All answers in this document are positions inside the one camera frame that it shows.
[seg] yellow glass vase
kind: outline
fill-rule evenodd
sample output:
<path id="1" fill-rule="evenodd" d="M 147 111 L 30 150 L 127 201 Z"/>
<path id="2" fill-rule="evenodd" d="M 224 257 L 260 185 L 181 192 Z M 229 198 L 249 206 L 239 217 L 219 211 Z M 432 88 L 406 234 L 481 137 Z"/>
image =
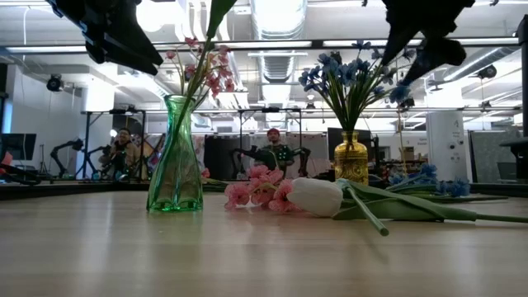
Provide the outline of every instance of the yellow glass vase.
<path id="1" fill-rule="evenodd" d="M 346 178 L 354 182 L 369 185 L 368 152 L 365 145 L 357 142 L 355 131 L 344 131 L 343 143 L 336 147 L 334 153 L 336 179 Z"/>

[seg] wooden table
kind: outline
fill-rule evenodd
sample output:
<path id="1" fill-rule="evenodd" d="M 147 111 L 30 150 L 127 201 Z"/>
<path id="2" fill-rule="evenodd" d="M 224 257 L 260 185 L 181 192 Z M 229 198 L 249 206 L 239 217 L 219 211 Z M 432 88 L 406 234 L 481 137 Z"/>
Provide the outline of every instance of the wooden table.
<path id="1" fill-rule="evenodd" d="M 146 193 L 0 202 L 0 296 L 526 297 L 528 225 L 147 214 Z M 528 215 L 528 200 L 461 206 Z"/>

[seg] vase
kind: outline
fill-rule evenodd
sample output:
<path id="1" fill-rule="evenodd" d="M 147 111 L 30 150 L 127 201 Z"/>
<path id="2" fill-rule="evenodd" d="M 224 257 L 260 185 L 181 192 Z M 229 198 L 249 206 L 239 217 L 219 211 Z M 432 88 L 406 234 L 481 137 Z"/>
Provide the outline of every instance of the vase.
<path id="1" fill-rule="evenodd" d="M 347 180 L 369 185 L 368 152 L 365 145 L 357 142 L 355 131 L 342 132 L 343 143 L 334 151 L 336 179 Z"/>
<path id="2" fill-rule="evenodd" d="M 191 138 L 192 104 L 184 111 L 186 100 L 182 96 L 165 97 L 167 136 L 148 189 L 148 211 L 195 211 L 203 207 L 201 174 Z"/>

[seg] computer screen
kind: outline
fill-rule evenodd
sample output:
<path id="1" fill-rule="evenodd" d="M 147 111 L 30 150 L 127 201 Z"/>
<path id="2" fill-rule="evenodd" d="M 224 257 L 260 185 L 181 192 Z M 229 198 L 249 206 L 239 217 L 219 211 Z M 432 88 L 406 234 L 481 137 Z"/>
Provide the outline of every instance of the computer screen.
<path id="1" fill-rule="evenodd" d="M 5 152 L 13 156 L 13 160 L 33 159 L 35 150 L 36 134 L 2 134 L 0 136 L 0 157 Z"/>
<path id="2" fill-rule="evenodd" d="M 343 142 L 343 136 L 341 135 L 343 129 L 341 128 L 328 128 L 327 139 L 328 139 L 328 156 L 330 161 L 333 162 L 334 157 L 333 153 L 336 147 Z M 369 160 L 374 157 L 374 151 L 372 150 L 372 142 L 370 140 L 370 131 L 369 130 L 357 130 L 359 135 L 357 141 L 361 144 L 364 144 L 367 148 L 369 154 Z"/>

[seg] person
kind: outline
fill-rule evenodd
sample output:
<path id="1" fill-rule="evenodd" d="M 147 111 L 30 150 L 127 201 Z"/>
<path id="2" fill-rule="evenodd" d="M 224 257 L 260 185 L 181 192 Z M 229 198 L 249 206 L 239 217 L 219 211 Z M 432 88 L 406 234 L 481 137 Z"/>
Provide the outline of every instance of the person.
<path id="1" fill-rule="evenodd" d="M 121 128 L 116 138 L 117 140 L 111 146 L 110 154 L 102 155 L 99 158 L 99 162 L 103 164 L 113 162 L 115 171 L 123 172 L 125 165 L 131 169 L 138 162 L 141 152 L 130 141 L 130 130 L 128 128 Z"/>
<path id="2" fill-rule="evenodd" d="M 294 163 L 294 156 L 291 149 L 287 145 L 281 144 L 281 132 L 275 128 L 267 131 L 267 139 L 270 145 L 262 148 L 263 150 L 271 151 L 275 154 L 279 169 L 284 172 L 286 176 L 286 168 Z"/>

